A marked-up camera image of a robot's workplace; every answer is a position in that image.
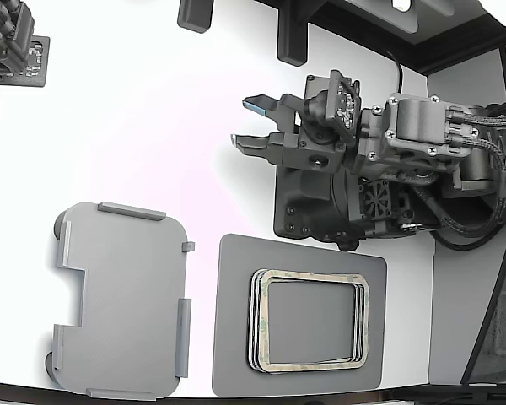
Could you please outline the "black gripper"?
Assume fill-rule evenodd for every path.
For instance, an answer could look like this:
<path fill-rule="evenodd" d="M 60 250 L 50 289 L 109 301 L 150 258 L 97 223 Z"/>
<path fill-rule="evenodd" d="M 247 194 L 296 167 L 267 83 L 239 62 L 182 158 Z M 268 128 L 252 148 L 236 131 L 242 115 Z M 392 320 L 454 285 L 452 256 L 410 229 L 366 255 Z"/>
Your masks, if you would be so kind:
<path fill-rule="evenodd" d="M 300 112 L 299 140 L 294 132 L 300 98 L 283 94 L 276 100 L 265 94 L 246 97 L 242 105 L 276 123 L 279 132 L 266 137 L 232 134 L 232 144 L 246 156 L 283 166 L 286 151 L 297 149 L 296 169 L 336 173 L 341 168 L 353 174 L 383 174 L 385 160 L 385 108 L 364 110 L 348 107 L 327 110 L 325 105 L 305 105 Z"/>

